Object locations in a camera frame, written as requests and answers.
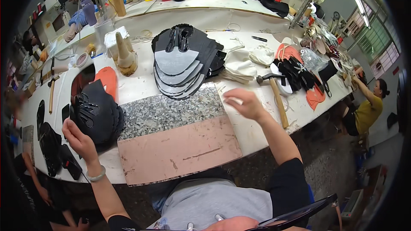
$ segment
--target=pink board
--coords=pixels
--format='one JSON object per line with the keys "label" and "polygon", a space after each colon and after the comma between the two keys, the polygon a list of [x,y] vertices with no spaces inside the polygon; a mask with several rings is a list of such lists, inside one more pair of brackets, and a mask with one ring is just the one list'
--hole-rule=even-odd
{"label": "pink board", "polygon": [[227,114],[118,141],[128,185],[200,172],[243,156]]}

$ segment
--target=clear plastic wrap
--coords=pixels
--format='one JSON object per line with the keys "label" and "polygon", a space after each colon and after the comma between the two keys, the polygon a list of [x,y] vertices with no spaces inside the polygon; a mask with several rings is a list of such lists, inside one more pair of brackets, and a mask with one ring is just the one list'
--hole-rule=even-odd
{"label": "clear plastic wrap", "polygon": [[318,56],[316,53],[314,53],[311,49],[308,48],[300,49],[300,55],[302,61],[304,62],[304,67],[307,70],[320,71],[324,69],[328,64],[328,61]]}

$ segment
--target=purple water bottle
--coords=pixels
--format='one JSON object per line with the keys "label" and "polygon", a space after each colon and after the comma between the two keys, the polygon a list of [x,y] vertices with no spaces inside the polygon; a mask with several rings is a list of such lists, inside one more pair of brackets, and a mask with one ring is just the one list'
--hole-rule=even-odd
{"label": "purple water bottle", "polygon": [[97,19],[94,14],[95,8],[91,0],[81,0],[81,7],[83,8],[85,20],[88,22],[88,25],[93,26],[96,24]]}

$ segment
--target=woman in yellow shirt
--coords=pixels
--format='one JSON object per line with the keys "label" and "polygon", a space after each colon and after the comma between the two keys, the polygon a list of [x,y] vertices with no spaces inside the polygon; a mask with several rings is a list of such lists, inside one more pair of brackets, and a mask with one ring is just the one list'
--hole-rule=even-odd
{"label": "woman in yellow shirt", "polygon": [[371,92],[357,76],[353,76],[352,81],[358,84],[358,88],[367,100],[363,101],[357,110],[346,107],[342,116],[342,123],[350,136],[358,136],[366,133],[380,116],[383,111],[382,99],[390,92],[387,90],[387,83],[383,79],[377,79],[374,92]]}

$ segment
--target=workbench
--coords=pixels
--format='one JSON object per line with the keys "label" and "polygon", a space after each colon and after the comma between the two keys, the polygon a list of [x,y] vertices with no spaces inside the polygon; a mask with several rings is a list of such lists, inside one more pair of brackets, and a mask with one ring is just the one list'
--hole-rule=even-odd
{"label": "workbench", "polygon": [[[183,2],[158,1],[154,4],[153,1],[150,1],[148,3],[153,4],[151,9],[147,11],[146,8],[145,11],[147,11],[147,13],[141,15],[144,13],[143,3],[147,6],[147,2],[142,2],[130,6],[127,10],[127,15],[116,20],[115,28],[125,26],[129,33],[134,34],[134,36],[138,36],[138,33],[142,30],[148,29],[153,33],[153,36],[155,36],[165,28],[171,28],[179,23],[189,23],[200,30],[212,30],[207,32],[208,37],[223,44],[224,51],[234,46],[238,46],[240,43],[243,43],[246,49],[253,49],[260,44],[264,44],[264,42],[259,40],[251,39],[251,35],[268,39],[268,42],[265,44],[273,50],[277,50],[282,41],[281,38],[291,37],[292,33],[299,33],[301,31],[289,31],[289,20],[276,17],[273,12],[264,8],[258,1],[244,0],[247,1],[248,4],[242,2],[241,4],[243,5],[240,5],[238,2],[241,1],[242,0],[231,0],[231,2],[236,3],[230,4],[230,6],[235,5],[237,10],[228,7],[230,0],[186,0]],[[227,25],[230,23],[239,25],[240,31],[219,31],[227,28]],[[280,33],[258,33],[267,28],[272,32]],[[116,102],[119,105],[160,94],[153,75],[154,54],[151,49],[151,42],[133,44],[133,49],[138,55],[138,68],[130,77],[123,76],[116,69],[113,60],[105,55],[100,55],[93,59],[96,73],[106,66],[110,66],[115,70],[118,78],[118,96]],[[55,65],[64,65],[67,63],[68,60],[56,61]],[[265,75],[271,72],[270,68],[262,65],[256,64],[256,68],[258,75]],[[39,146],[39,141],[37,140],[36,112],[39,103],[41,100],[44,100],[45,102],[46,112],[44,121],[49,122],[56,133],[63,135],[61,131],[63,126],[61,110],[65,105],[70,103],[71,83],[79,73],[80,69],[71,68],[67,72],[60,74],[60,79],[55,82],[52,114],[48,113],[50,88],[47,84],[38,87],[29,98],[28,102],[23,105],[24,118],[21,120],[21,125],[22,127],[34,125],[34,164],[41,172],[47,173],[47,167]],[[273,91],[268,82],[267,84],[258,85],[254,80],[247,85],[243,85],[221,77],[215,77],[208,81],[215,83],[221,99],[223,99],[222,95],[224,92],[233,88],[240,87],[254,91],[263,103],[265,109],[270,112],[274,119],[280,122],[280,114],[275,105]],[[288,97],[289,109],[286,112],[290,124],[286,129],[288,134],[292,134],[315,120],[318,116],[331,108],[331,106],[352,92],[352,89],[346,87],[343,84],[343,81],[336,75],[328,81],[328,85],[332,92],[332,97],[326,97],[324,102],[318,104],[315,111],[309,106],[304,90],[301,89]],[[255,121],[242,117],[228,105],[224,104],[224,108],[233,125],[243,156],[248,156],[268,146],[261,127]],[[84,159],[80,160],[79,156],[71,148],[70,150],[73,152],[74,157],[85,172],[86,166]],[[22,151],[21,140],[19,141],[17,151]],[[110,182],[125,183],[123,168],[121,166],[120,156],[116,145],[113,145],[108,151],[99,154],[99,160],[101,164],[106,167],[106,175]],[[75,182],[66,169],[61,169],[55,178]],[[78,182],[87,181],[84,177],[80,177]]]}

